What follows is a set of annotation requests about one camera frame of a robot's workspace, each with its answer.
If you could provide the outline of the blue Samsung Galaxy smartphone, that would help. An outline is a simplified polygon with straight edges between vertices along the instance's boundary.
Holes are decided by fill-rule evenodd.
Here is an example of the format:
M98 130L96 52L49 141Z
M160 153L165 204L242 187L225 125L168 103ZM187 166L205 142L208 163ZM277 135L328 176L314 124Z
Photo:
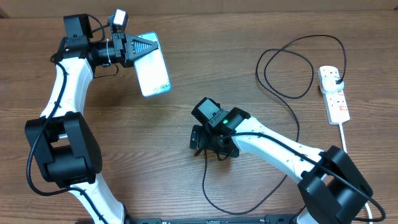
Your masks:
M165 93L172 89L167 66L156 32L138 35L143 39L156 41L159 48L137 60L135 69L144 97Z

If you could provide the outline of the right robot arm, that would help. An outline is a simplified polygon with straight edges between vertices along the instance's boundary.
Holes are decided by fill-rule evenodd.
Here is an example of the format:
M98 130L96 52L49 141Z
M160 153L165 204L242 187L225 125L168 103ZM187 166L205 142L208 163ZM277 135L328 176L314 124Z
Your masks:
M336 146L327 151L304 146L239 108L224 110L211 98L202 99L192 115L199 121L190 137L190 148L197 154L213 151L223 161L247 152L297 184L305 208L296 223L351 223L373 196L354 162Z

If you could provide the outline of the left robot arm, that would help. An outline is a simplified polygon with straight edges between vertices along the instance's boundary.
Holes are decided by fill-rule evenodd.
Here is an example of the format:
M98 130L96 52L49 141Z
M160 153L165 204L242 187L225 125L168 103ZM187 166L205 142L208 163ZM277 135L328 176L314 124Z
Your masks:
M159 44L127 35L128 15L123 10L108 18L110 40L93 40L91 20L89 14L63 19L66 36L50 58L56 69L52 95L40 117L25 124L30 145L26 168L31 170L36 162L44 180L57 184L59 194L73 194L94 223L132 223L126 207L104 181L101 150L83 110L96 67L133 67Z

